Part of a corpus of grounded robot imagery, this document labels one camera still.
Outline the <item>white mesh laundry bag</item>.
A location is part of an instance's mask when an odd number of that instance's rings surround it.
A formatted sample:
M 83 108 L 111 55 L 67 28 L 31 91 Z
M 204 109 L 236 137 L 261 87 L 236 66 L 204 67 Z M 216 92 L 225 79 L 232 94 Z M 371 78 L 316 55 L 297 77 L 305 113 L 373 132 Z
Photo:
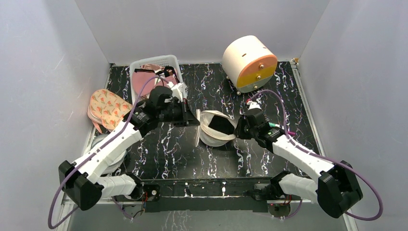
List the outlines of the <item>white mesh laundry bag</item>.
M 220 111 L 217 111 L 217 110 L 201 111 L 200 109 L 197 109 L 196 118 L 198 119 L 200 124 L 196 130 L 196 135 L 195 135 L 195 140 L 194 140 L 195 147 L 198 146 L 199 141 L 202 141 L 205 145 L 210 146 L 210 147 L 220 147 L 226 144 L 227 142 L 232 141 L 236 138 L 234 134 L 226 135 L 224 133 L 215 131 L 208 127 L 214 115 L 219 115 L 219 116 L 227 118 L 234 125 L 235 128 L 237 127 L 237 122 L 234 119 L 231 119 L 229 116 L 227 116 L 226 114 Z

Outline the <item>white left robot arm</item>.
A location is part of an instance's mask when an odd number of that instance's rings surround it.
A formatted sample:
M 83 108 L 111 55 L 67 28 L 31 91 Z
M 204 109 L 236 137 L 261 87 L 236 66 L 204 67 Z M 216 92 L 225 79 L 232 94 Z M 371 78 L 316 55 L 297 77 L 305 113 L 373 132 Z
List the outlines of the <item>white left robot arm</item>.
M 157 86 L 142 107 L 134 105 L 116 128 L 87 154 L 58 167 L 63 192 L 83 211 L 100 199 L 126 195 L 140 200 L 148 187 L 132 174 L 106 177 L 105 170 L 130 146 L 138 143 L 159 123 L 174 127 L 198 126 L 200 122 L 188 106 L 187 85 Z

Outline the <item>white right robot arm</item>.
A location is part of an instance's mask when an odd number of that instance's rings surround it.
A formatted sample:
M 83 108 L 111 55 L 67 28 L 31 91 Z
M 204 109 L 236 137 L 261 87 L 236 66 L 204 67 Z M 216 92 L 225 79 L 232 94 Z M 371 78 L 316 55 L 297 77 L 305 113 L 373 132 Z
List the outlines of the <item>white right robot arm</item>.
M 256 184 L 252 191 L 246 192 L 255 200 L 284 199 L 287 195 L 296 195 L 318 203 L 326 214 L 339 218 L 363 198 L 349 163 L 341 161 L 333 164 L 321 156 L 312 156 L 305 147 L 294 145 L 283 129 L 269 125 L 261 109 L 250 109 L 240 116 L 234 135 L 242 140 L 254 139 L 260 147 L 285 158 L 307 175 L 300 177 L 282 171 L 268 184 Z

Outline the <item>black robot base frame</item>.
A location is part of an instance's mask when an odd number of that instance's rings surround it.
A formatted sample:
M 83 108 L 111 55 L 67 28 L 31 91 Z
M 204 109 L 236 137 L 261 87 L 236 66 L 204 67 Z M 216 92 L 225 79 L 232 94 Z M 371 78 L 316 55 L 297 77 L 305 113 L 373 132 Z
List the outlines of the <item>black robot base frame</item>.
M 133 200 L 115 196 L 127 206 L 145 206 L 146 213 L 164 211 L 249 210 L 284 217 L 295 210 L 299 196 L 275 196 L 267 186 L 268 177 L 143 180 L 144 196 Z

